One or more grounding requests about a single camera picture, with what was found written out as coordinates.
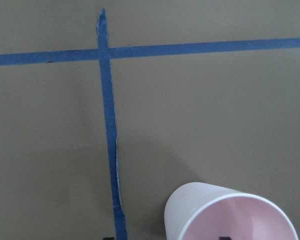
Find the pink plastic cup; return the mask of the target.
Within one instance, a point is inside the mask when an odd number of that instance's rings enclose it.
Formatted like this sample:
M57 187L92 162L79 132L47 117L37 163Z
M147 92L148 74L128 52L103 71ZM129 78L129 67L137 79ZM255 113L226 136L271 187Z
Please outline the pink plastic cup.
M164 209L168 240L297 240L287 215L250 193L191 182L177 188Z

